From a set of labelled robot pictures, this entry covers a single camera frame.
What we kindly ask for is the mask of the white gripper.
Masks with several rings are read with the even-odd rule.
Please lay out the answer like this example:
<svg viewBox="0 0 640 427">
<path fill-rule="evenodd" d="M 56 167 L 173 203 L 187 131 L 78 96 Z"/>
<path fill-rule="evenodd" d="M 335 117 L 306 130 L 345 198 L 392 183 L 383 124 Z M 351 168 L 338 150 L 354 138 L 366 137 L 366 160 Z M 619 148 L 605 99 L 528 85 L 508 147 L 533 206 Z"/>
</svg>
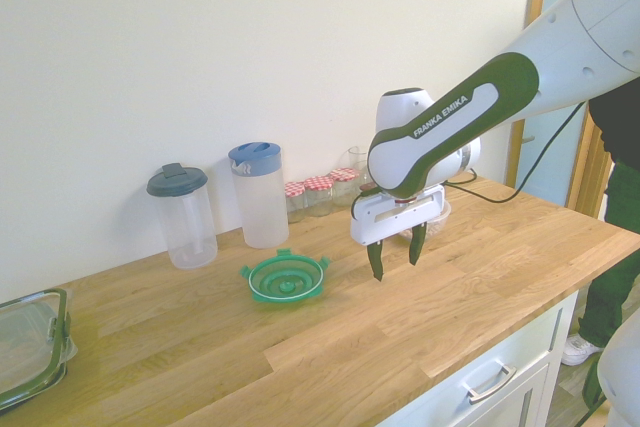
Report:
<svg viewBox="0 0 640 427">
<path fill-rule="evenodd" d="M 409 262 L 416 265 L 423 249 L 429 221 L 441 215 L 445 207 L 445 189 L 436 185 L 409 200 L 397 199 L 378 188 L 364 191 L 352 205 L 351 236 L 367 246 L 373 277 L 384 275 L 382 250 L 384 239 L 411 229 Z"/>
</svg>

